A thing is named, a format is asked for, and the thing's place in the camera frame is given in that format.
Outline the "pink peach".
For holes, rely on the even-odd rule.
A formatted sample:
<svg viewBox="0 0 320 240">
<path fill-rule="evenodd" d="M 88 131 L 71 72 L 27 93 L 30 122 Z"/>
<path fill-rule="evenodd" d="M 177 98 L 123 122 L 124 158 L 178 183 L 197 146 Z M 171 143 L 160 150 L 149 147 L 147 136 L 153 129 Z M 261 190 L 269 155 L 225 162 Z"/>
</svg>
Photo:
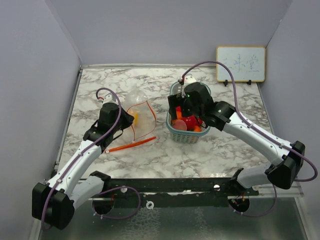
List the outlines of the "pink peach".
<svg viewBox="0 0 320 240">
<path fill-rule="evenodd" d="M 181 119 L 176 119 L 171 122 L 171 126 L 178 131 L 187 131 L 188 127 L 186 123 Z"/>
</svg>

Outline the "yellow bell pepper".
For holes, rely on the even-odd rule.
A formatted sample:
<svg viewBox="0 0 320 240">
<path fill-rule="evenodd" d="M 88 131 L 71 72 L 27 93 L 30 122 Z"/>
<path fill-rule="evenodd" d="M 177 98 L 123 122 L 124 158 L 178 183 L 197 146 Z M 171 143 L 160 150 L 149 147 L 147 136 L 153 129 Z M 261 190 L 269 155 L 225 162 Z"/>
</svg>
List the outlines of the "yellow bell pepper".
<svg viewBox="0 0 320 240">
<path fill-rule="evenodd" d="M 135 114 L 134 114 L 134 125 L 137 125 L 138 124 L 138 120 L 139 120 L 139 113 L 138 112 L 136 112 Z"/>
</svg>

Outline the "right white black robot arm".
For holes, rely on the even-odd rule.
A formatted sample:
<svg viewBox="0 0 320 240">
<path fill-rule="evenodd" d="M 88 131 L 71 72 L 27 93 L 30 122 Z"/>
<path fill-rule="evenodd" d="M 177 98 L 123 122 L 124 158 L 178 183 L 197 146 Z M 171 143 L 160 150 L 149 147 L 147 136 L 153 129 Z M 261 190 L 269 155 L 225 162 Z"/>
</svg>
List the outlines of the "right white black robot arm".
<svg viewBox="0 0 320 240">
<path fill-rule="evenodd" d="M 269 161 L 267 164 L 238 169 L 230 179 L 230 191 L 240 196 L 247 189 L 265 184 L 288 190 L 303 166 L 305 145 L 290 143 L 244 118 L 225 101 L 214 101 L 207 87 L 199 82 L 187 85 L 184 93 L 168 96 L 169 114 L 177 119 L 176 108 L 182 116 L 200 118 L 207 126 L 244 141 Z"/>
</svg>

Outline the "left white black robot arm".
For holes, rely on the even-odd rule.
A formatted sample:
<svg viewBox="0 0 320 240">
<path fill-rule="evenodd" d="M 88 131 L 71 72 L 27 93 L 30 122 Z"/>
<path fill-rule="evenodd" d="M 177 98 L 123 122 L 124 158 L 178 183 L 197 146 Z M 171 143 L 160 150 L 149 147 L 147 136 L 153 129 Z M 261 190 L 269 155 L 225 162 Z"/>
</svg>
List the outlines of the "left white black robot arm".
<svg viewBox="0 0 320 240">
<path fill-rule="evenodd" d="M 70 223 L 75 210 L 91 196 L 106 197 L 111 186 L 98 175 L 90 176 L 83 183 L 79 180 L 115 140 L 115 133 L 129 128 L 134 119 L 116 103 L 103 104 L 98 120 L 85 132 L 67 164 L 47 183 L 39 182 L 32 189 L 32 217 L 62 230 Z"/>
</svg>

